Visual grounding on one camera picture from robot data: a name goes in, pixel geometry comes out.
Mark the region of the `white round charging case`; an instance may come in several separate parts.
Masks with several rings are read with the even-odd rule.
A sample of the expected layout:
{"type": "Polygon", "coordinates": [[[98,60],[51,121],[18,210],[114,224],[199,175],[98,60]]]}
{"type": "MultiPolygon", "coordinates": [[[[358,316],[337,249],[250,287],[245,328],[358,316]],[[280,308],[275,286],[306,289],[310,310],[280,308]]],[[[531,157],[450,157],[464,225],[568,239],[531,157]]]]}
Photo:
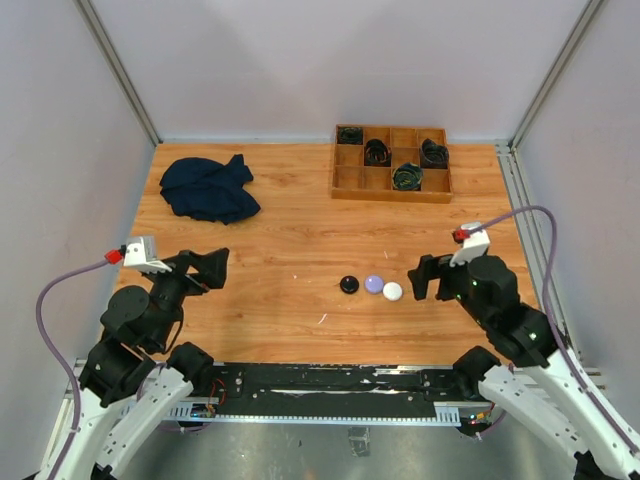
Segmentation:
{"type": "Polygon", "coordinates": [[[383,297],[389,301],[396,302],[403,297],[402,286],[397,282],[387,282],[383,286],[383,297]]]}

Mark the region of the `purple round charging case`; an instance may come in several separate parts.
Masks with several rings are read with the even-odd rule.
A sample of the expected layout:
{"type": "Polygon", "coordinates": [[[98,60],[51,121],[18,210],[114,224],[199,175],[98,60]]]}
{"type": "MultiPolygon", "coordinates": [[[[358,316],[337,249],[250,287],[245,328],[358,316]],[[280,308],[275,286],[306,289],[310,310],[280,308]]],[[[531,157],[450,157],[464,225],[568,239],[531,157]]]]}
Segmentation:
{"type": "Polygon", "coordinates": [[[368,293],[379,294],[384,289],[385,282],[379,275],[369,275],[366,277],[364,286],[368,293]]]}

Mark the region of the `black round charging case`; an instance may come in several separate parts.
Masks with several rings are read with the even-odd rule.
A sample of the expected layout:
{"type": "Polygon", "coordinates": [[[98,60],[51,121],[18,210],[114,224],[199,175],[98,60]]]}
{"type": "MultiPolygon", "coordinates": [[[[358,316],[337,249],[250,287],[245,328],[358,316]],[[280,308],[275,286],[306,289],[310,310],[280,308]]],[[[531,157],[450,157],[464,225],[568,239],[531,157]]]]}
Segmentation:
{"type": "Polygon", "coordinates": [[[352,295],[359,290],[360,282],[353,275],[346,275],[339,282],[340,290],[348,295],[352,295]]]}

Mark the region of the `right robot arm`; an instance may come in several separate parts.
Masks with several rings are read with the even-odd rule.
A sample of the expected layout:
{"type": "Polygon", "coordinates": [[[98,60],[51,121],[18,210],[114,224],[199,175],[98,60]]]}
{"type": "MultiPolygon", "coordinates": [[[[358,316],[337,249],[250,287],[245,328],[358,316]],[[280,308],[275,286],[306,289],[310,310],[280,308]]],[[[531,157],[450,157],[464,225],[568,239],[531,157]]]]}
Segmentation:
{"type": "Polygon", "coordinates": [[[516,275],[497,256],[452,266],[421,257],[409,271],[415,299],[439,283],[440,301],[457,301],[495,351],[475,347],[459,358],[455,392],[495,403],[575,467],[577,479],[636,479],[639,434],[626,423],[573,352],[556,341],[546,315],[522,302],[516,275]]]}

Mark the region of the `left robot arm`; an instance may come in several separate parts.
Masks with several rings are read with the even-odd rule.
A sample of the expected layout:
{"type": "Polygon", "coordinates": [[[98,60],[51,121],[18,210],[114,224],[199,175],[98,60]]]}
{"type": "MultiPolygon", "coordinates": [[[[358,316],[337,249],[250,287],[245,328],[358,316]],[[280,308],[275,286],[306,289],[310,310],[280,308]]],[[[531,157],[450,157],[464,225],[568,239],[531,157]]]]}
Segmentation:
{"type": "Polygon", "coordinates": [[[53,344],[41,316],[39,333],[64,369],[73,413],[66,436],[35,473],[37,479],[118,479],[169,411],[190,394],[207,393],[214,360],[198,346],[176,340],[184,324],[183,303],[224,287],[230,251],[182,250],[160,259],[150,237],[111,250],[88,273],[121,264],[151,283],[117,290],[100,318],[103,333],[75,373],[53,344]]]}

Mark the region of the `dark blue cloth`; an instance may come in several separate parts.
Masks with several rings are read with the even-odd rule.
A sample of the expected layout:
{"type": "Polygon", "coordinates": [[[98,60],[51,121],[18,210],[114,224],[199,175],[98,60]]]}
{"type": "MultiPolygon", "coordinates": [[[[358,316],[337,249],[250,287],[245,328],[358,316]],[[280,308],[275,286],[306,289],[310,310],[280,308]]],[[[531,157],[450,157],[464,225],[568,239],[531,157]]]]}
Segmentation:
{"type": "Polygon", "coordinates": [[[187,157],[164,172],[160,195],[176,216],[229,225],[260,212],[259,203],[244,189],[253,180],[242,154],[233,155],[226,164],[187,157]]]}

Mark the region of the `rolled blue yellow tie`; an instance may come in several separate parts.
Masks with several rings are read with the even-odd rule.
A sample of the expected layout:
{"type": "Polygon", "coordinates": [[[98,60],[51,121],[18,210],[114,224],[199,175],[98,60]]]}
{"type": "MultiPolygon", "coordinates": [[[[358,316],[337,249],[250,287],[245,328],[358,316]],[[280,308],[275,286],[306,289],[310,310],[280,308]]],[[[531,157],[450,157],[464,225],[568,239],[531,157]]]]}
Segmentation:
{"type": "Polygon", "coordinates": [[[397,191],[420,191],[423,171],[419,165],[406,162],[395,168],[391,175],[391,184],[397,191]]]}

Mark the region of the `wooden divided tray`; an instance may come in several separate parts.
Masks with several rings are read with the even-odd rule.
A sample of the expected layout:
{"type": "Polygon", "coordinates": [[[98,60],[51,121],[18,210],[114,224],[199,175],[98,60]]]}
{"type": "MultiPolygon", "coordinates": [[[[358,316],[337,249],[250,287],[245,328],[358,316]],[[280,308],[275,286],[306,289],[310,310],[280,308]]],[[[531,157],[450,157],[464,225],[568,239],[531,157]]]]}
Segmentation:
{"type": "Polygon", "coordinates": [[[422,168],[419,152],[425,139],[446,146],[449,151],[446,130],[440,127],[338,124],[335,127],[333,146],[331,196],[344,200],[450,203],[453,198],[450,154],[447,169],[422,168]],[[336,132],[339,126],[361,127],[363,143],[338,144],[336,132]],[[370,139],[380,139],[389,148],[392,153],[390,166],[365,165],[364,148],[370,139]],[[406,162],[419,165],[423,171],[420,191],[397,191],[392,187],[392,172],[406,162]]]}

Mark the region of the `rolled dark tie right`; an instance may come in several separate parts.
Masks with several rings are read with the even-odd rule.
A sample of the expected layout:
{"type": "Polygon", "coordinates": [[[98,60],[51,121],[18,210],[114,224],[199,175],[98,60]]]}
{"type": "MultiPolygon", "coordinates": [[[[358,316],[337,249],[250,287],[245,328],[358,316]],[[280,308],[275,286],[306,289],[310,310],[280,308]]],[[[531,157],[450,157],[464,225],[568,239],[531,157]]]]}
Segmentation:
{"type": "Polygon", "coordinates": [[[425,139],[420,146],[420,164],[425,169],[447,169],[449,151],[431,139],[425,139]]]}

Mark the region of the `rolled dark tie back-left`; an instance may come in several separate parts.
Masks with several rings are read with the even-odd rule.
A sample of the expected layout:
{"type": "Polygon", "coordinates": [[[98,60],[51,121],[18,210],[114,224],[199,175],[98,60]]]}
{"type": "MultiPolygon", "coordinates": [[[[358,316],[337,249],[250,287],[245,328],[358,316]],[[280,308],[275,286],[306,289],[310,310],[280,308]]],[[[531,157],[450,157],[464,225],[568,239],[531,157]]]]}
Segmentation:
{"type": "Polygon", "coordinates": [[[341,145],[361,145],[363,143],[363,129],[355,126],[339,126],[336,140],[341,145]]]}

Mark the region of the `aluminium frame rail right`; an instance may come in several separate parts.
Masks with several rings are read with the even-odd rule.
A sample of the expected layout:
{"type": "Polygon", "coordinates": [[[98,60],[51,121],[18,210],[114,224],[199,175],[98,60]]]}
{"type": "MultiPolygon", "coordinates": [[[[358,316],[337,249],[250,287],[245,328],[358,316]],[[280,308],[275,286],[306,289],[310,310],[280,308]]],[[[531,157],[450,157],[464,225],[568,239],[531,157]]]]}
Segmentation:
{"type": "Polygon", "coordinates": [[[571,335],[571,328],[567,324],[564,301],[560,298],[560,289],[551,273],[557,259],[557,247],[552,243],[559,236],[558,226],[556,222],[549,219],[546,213],[534,207],[536,201],[526,176],[521,147],[530,136],[534,124],[549,104],[571,61],[575,58],[606,6],[605,1],[587,1],[585,3],[518,122],[514,133],[507,139],[495,142],[495,153],[510,206],[514,210],[520,208],[524,210],[514,216],[514,221],[525,253],[536,299],[541,306],[548,305],[550,307],[552,319],[556,323],[561,338],[566,340],[571,348],[575,346],[575,342],[571,335]]]}

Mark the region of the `aluminium frame rail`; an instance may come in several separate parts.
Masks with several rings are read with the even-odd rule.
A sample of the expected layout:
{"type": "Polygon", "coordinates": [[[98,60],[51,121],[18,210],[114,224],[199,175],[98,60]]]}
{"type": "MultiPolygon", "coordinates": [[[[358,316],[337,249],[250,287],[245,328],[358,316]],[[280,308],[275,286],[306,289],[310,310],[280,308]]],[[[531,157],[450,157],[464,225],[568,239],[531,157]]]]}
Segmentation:
{"type": "Polygon", "coordinates": [[[549,219],[546,213],[534,207],[536,201],[526,176],[521,147],[530,136],[534,124],[549,104],[571,61],[575,58],[606,6],[605,1],[587,1],[585,3],[518,122],[514,133],[507,139],[495,142],[495,153],[510,206],[514,210],[520,208],[524,210],[514,216],[514,221],[525,253],[536,299],[541,306],[548,305],[550,307],[552,319],[556,323],[561,338],[566,340],[571,348],[575,346],[575,342],[571,335],[571,328],[567,324],[564,301],[560,298],[560,289],[551,273],[557,259],[557,247],[552,243],[559,236],[558,226],[556,222],[549,219]]]}
{"type": "Polygon", "coordinates": [[[122,62],[96,7],[90,0],[74,0],[73,3],[78,10],[79,15],[85,22],[87,29],[93,37],[94,42],[100,50],[100,53],[114,79],[119,85],[139,125],[150,143],[154,147],[157,147],[162,143],[162,139],[126,70],[126,67],[122,62]]]}

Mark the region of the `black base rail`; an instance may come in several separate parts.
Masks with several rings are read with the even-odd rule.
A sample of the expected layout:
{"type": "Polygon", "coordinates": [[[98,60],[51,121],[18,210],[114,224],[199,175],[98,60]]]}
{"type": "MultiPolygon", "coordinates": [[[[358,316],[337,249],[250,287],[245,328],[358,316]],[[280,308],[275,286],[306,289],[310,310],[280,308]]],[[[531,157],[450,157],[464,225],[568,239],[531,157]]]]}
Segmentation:
{"type": "Polygon", "coordinates": [[[193,395],[219,416],[293,421],[432,419],[440,405],[488,403],[460,372],[425,365],[220,363],[193,395]]]}

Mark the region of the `aluminium frame rail left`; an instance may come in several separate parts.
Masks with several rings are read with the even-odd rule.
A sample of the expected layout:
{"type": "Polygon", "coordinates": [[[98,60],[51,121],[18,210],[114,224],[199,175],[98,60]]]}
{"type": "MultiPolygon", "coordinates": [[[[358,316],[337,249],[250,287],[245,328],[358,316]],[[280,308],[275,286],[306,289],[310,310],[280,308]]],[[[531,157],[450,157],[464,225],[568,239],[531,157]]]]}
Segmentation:
{"type": "Polygon", "coordinates": [[[93,37],[94,42],[100,50],[100,53],[114,79],[119,85],[139,125],[150,143],[154,147],[157,147],[162,143],[162,139],[126,70],[126,67],[122,62],[96,7],[90,0],[74,0],[73,3],[78,10],[79,15],[85,22],[87,29],[93,37]]]}

